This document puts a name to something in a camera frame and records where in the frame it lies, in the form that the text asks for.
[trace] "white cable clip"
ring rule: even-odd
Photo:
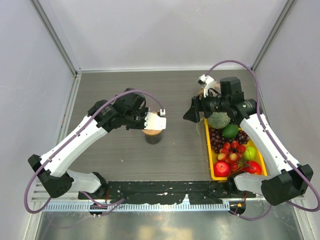
[[[166,115],[166,110],[165,109],[160,109],[159,113],[160,113],[160,116],[163,117],[163,116]]]

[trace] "metal floor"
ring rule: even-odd
[[[145,141],[141,130],[111,131],[91,145],[70,167],[77,172],[99,172],[114,181],[210,180],[204,131],[183,120],[191,98],[201,86],[196,82],[203,71],[148,71],[84,73],[76,96],[69,132],[95,102],[110,99],[132,87],[158,97],[165,107],[167,127],[156,145]],[[246,98],[256,98],[254,81],[245,70],[217,70],[212,77],[236,76]],[[147,97],[147,106],[159,110]]]
[[[249,201],[245,215],[261,216],[269,204]],[[247,221],[222,211],[128,212],[86,219],[83,212],[44,212],[35,240],[302,240],[289,204],[273,208],[258,221]]]
[[[148,91],[165,106],[167,128],[156,145],[145,141],[140,130],[117,129],[90,146],[71,166],[78,172],[99,172],[112,181],[210,180],[204,131],[198,135],[194,123],[183,120],[191,97],[200,85],[202,71],[108,72],[84,73],[72,112],[69,132],[99,100],[110,99],[128,87]],[[217,70],[212,77],[236,76],[241,80],[246,98],[256,98],[255,85],[245,70]],[[147,105],[159,107],[150,98]],[[252,200],[245,215],[261,216],[268,203]],[[283,203],[258,221],[246,221],[228,212],[149,212],[112,213],[101,219],[87,219],[83,212],[44,212],[37,240],[300,240],[301,228],[293,208]]]

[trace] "green apple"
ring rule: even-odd
[[[257,151],[253,146],[248,146],[243,153],[243,158],[245,160],[254,160],[256,158]]]

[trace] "gray table surface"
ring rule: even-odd
[[[167,127],[156,145],[145,141],[141,130],[124,127],[108,133],[91,145],[72,165],[77,172],[99,172],[114,181],[210,180],[206,140],[203,128],[183,120],[191,97],[201,86],[196,80],[203,71],[138,71],[84,73],[76,96],[69,132],[87,114],[95,102],[110,99],[126,88],[150,92],[165,106]],[[217,80],[236,76],[246,98],[256,98],[255,84],[246,70],[216,70]],[[149,97],[152,111],[159,107]]]

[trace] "grape bunch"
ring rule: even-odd
[[[242,130],[234,138],[226,138],[222,135],[222,129],[209,128],[210,143],[213,151],[218,154],[224,143],[232,143],[237,141],[239,144],[247,144],[250,140],[249,136]]]
[[[222,129],[209,128],[209,135],[211,148],[218,154],[223,144],[228,141],[228,138],[222,136]]]
[[[234,138],[239,144],[247,144],[250,137],[245,133],[245,131],[239,130],[238,134]]]

